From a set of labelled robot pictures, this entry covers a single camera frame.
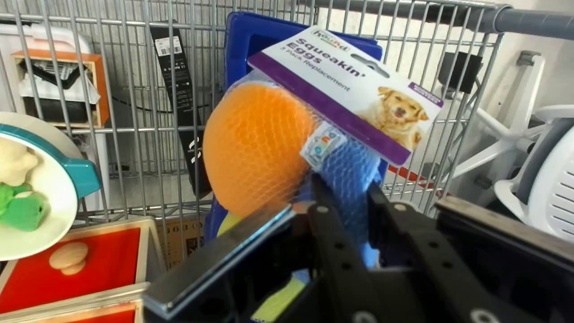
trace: green plastic piece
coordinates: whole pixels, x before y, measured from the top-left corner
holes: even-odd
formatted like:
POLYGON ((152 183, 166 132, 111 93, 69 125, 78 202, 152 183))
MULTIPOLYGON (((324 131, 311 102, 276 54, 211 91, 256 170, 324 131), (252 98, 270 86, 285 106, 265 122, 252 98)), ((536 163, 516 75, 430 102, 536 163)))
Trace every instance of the green plastic piece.
POLYGON ((5 211, 8 202, 21 192, 30 192, 30 186, 28 185, 21 185, 21 186, 0 185, 0 215, 5 211))
POLYGON ((0 185, 0 222, 21 231, 33 231, 48 213, 48 202, 30 186, 0 185))

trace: red wooden board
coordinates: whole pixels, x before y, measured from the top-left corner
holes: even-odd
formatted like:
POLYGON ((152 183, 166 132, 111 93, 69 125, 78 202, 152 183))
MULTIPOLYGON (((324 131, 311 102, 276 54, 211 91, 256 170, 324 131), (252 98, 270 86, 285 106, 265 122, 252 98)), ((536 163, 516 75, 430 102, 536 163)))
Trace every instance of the red wooden board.
POLYGON ((64 276, 50 267, 50 255, 62 244, 55 244, 33 256, 21 258, 0 292, 0 312, 134 283, 139 244, 137 228, 75 240, 85 242, 89 247, 85 265, 80 272, 64 276))

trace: shopping cart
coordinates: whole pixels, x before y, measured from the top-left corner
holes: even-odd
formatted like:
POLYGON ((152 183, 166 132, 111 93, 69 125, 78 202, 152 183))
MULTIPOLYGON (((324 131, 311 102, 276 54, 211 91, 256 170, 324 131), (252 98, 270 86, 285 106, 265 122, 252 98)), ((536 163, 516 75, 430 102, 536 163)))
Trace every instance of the shopping cart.
MULTIPOLYGON (((0 3, 0 19, 15 27, 21 50, 28 50, 24 28, 41 27, 46 48, 55 57, 57 39, 50 30, 66 28, 78 64, 82 41, 103 61, 111 102, 105 127, 96 127, 93 120, 87 120, 89 127, 71 127, 66 100, 59 100, 66 124, 62 131, 85 141, 85 150, 94 156, 105 156, 94 158, 94 163, 109 168, 100 208, 84 208, 78 224, 128 215, 182 220, 209 210, 209 195, 195 194, 200 143, 193 138, 200 138, 225 88, 225 18, 233 10, 376 39, 387 66, 446 100, 430 136, 403 167, 389 167, 381 183, 389 199, 410 202, 423 213, 448 192, 467 120, 482 102, 503 32, 574 39, 568 16, 480 2, 5 0, 0 3), (164 88, 164 80, 175 80, 175 73, 161 71, 157 41, 150 30, 180 36, 180 43, 166 41, 163 48, 170 70, 177 63, 175 54, 186 54, 191 116, 172 109, 180 98, 164 88), (94 143, 102 134, 107 145, 94 143), (191 149, 180 149, 182 134, 195 143, 191 149)), ((1 55, 0 79, 7 84, 10 57, 7 52, 1 55)), ((1 109, 15 109, 17 93, 12 86, 3 88, 12 102, 7 100, 1 109)))

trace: orange plastic ball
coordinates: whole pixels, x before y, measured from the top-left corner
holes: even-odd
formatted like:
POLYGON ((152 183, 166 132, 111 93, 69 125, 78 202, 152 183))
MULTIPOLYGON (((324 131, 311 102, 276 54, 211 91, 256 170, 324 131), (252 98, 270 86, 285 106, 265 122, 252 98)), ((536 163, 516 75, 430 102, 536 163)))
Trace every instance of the orange plastic ball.
POLYGON ((204 131, 204 167, 216 201, 238 217, 285 208, 301 185, 299 150, 315 127, 286 89, 245 82, 229 89, 204 131))

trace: wire basket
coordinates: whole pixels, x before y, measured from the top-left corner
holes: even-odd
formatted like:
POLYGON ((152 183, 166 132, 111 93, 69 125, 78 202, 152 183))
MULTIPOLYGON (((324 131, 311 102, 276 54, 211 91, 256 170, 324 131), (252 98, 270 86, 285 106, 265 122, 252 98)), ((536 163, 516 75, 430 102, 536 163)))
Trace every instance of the wire basket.
POLYGON ((448 188, 467 120, 480 104, 500 32, 484 30, 482 19, 498 5, 478 2, 340 2, 340 0, 12 0, 0 3, 0 36, 12 45, 1 50, 0 79, 8 100, 1 109, 21 111, 12 80, 10 50, 32 48, 41 37, 51 54, 62 36, 80 63, 80 54, 100 54, 111 116, 109 124, 75 127, 66 115, 60 129, 84 147, 102 176, 103 190, 84 206, 80 219, 120 219, 150 213, 204 215, 209 197, 197 197, 188 177, 180 132, 198 136, 224 93, 224 36, 231 10, 249 10, 304 25, 376 39, 383 63, 446 100, 430 136, 403 167, 390 167, 383 192, 390 199, 428 211, 448 188), (180 125, 154 52, 150 28, 180 32, 197 116, 180 125))

